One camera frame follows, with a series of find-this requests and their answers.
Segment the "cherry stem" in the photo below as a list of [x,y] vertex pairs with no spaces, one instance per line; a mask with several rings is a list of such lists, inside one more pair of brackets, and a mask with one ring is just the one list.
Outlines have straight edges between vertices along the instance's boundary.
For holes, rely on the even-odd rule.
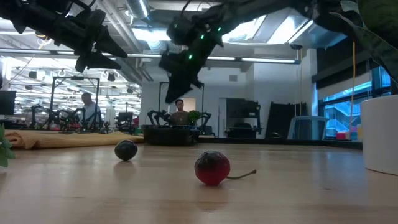
[[227,178],[227,179],[231,179],[231,180],[238,180],[238,179],[240,179],[240,178],[247,177],[247,176],[249,176],[249,175],[256,174],[256,173],[257,173],[257,170],[253,170],[252,172],[250,172],[250,173],[248,173],[248,174],[244,174],[244,175],[239,176],[239,177],[226,177],[226,178]]

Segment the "tan cloth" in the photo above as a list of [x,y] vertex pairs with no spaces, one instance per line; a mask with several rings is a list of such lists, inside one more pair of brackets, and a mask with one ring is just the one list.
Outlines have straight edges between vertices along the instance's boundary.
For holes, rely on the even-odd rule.
[[54,149],[64,147],[112,146],[122,140],[144,142],[142,136],[131,136],[120,132],[111,134],[43,134],[35,131],[6,131],[12,148]]
[[186,111],[175,112],[171,115],[170,119],[176,125],[189,125],[189,113]]

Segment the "red cherry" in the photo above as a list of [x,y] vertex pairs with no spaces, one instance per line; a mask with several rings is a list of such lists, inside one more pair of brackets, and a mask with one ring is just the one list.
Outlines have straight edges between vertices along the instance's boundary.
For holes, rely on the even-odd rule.
[[228,177],[231,171],[229,160],[220,152],[208,151],[203,153],[195,163],[195,174],[200,181],[209,186],[217,186],[225,178],[240,179],[255,174],[256,170],[240,177]]

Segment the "white cylinder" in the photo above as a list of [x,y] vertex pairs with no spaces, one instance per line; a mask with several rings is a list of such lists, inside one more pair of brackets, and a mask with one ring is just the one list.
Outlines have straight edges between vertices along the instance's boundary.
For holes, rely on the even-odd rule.
[[361,103],[366,168],[398,175],[398,95]]

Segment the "ceiling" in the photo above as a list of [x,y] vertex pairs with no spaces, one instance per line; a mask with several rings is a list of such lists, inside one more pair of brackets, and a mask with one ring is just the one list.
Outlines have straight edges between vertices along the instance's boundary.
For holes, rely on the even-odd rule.
[[[180,46],[176,46],[167,40],[168,37],[165,34],[165,30],[168,24],[171,23],[172,18],[180,14],[186,1],[148,0],[149,6],[152,9],[150,12],[152,27],[150,29],[148,29],[148,24],[144,21],[140,19],[131,19],[132,17],[129,16],[127,12],[126,0],[106,1],[110,2],[111,5],[105,6],[105,11],[109,14],[103,24],[108,26],[111,37],[126,52],[137,52],[137,49],[139,49],[142,52],[158,54],[160,50],[163,50],[166,44],[169,45],[172,50],[181,50]],[[101,4],[106,1],[97,0],[97,3],[93,7],[103,9],[104,5],[101,6]],[[210,6],[216,4],[219,3],[214,1],[193,1],[186,8],[185,16],[190,17],[195,14],[201,14]],[[117,12],[117,16],[110,13],[111,8]],[[79,11],[80,9],[78,6],[73,6],[70,13],[76,15]],[[126,27],[130,29],[129,32],[123,32],[123,28]],[[211,55],[222,57],[296,59],[297,52],[289,47],[288,42],[290,44],[300,44],[307,48],[326,48],[336,44],[341,39],[344,39],[343,35],[327,31],[302,17],[295,10],[287,8],[272,14],[264,15],[255,21],[239,25],[234,31],[223,37],[224,48],[216,47]],[[157,49],[154,47],[154,42],[158,44]],[[49,42],[38,40],[33,30],[27,29],[24,35],[16,35],[12,24],[3,19],[0,19],[0,47],[14,49],[41,48],[47,50],[70,50],[63,45],[59,47],[54,45],[51,40]],[[120,71],[89,70],[84,74],[79,74],[74,70],[76,59],[31,59],[31,56],[32,55],[26,55],[26,57],[8,57],[2,59],[8,60],[9,64],[12,64],[12,72],[8,74],[9,78],[17,78],[11,82],[11,89],[18,90],[18,92],[22,94],[19,96],[19,101],[22,102],[21,105],[37,103],[37,100],[27,98],[29,93],[42,95],[41,99],[43,100],[41,103],[47,104],[49,99],[48,95],[43,95],[43,93],[50,93],[51,88],[45,85],[50,85],[52,76],[57,76],[60,71],[63,71],[66,77],[81,75],[90,78],[100,78],[100,85],[103,86],[99,93],[101,95],[101,106],[105,107],[109,105],[113,97],[119,99],[118,103],[115,103],[115,107],[118,111],[122,111],[123,108],[125,108],[125,102],[130,102],[132,105],[131,109],[134,112],[139,112],[140,107],[137,102],[141,100],[140,88],[132,85],[132,83],[134,82],[140,85],[141,80],[143,80],[143,82],[157,81],[165,77],[165,72],[157,66],[159,59],[145,59],[141,62],[141,60],[138,59],[128,58],[123,69]],[[235,70],[236,73],[245,72],[249,66],[250,64],[247,62],[207,62],[205,65],[208,71],[211,71],[210,68],[240,68],[240,70]],[[29,78],[30,71],[38,70],[40,74],[43,74],[41,80]],[[106,76],[109,73],[116,74],[115,82],[107,81]],[[211,77],[211,75],[207,75],[206,81],[211,83],[218,79],[217,77],[213,79]],[[60,85],[56,93],[78,95],[86,91],[95,92],[94,88],[90,88],[92,83],[87,80],[83,83],[65,80],[64,83],[66,83],[66,85]],[[26,90],[25,86],[29,84],[34,85],[32,90]],[[79,87],[77,91],[71,91],[71,89],[67,88],[67,85],[80,85],[85,87]],[[126,93],[128,86],[132,86],[135,89],[135,92],[131,95]],[[61,95],[56,98],[56,100],[59,101],[64,99],[65,97]],[[61,108],[71,103],[71,101],[72,104],[81,106],[79,97],[70,98],[68,99],[68,103],[60,103],[58,106]]]

